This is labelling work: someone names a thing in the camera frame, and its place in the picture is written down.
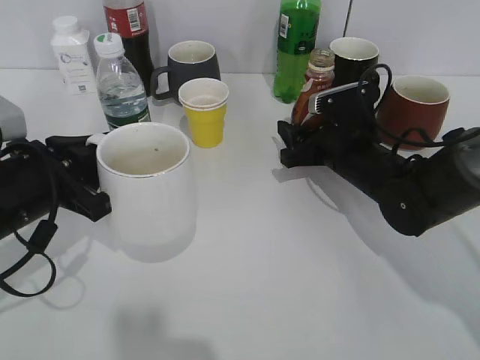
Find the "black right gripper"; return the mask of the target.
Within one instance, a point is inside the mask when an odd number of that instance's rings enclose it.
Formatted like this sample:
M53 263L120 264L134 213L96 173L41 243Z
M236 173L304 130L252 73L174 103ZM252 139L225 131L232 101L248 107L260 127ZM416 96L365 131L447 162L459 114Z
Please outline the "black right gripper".
M298 145L317 131L318 145L280 151L285 167L329 167L368 195L385 221L405 236L420 236L431 228L428 201L418 180L425 159L407 160L380 145L373 124L348 115L328 115L323 126L277 122L285 145Z

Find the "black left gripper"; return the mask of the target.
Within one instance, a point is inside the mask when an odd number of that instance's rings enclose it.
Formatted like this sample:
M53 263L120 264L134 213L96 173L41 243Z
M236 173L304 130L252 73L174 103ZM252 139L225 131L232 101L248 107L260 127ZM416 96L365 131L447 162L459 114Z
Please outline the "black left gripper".
M49 170L55 176L59 206L99 221L112 211L107 193L95 192L74 182L60 158L94 158L97 146L92 135L50 136L38 141L11 142L13 149L1 160L1 237L36 221L52 207Z

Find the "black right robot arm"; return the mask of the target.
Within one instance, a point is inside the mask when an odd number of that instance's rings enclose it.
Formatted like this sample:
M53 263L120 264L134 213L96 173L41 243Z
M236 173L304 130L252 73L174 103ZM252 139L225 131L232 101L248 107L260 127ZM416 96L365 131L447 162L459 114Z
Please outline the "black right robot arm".
M380 144L371 122L330 115L317 130L277 123L287 168L324 166L375 201L386 222L405 236L479 206L479 148L474 140L429 158L404 158Z

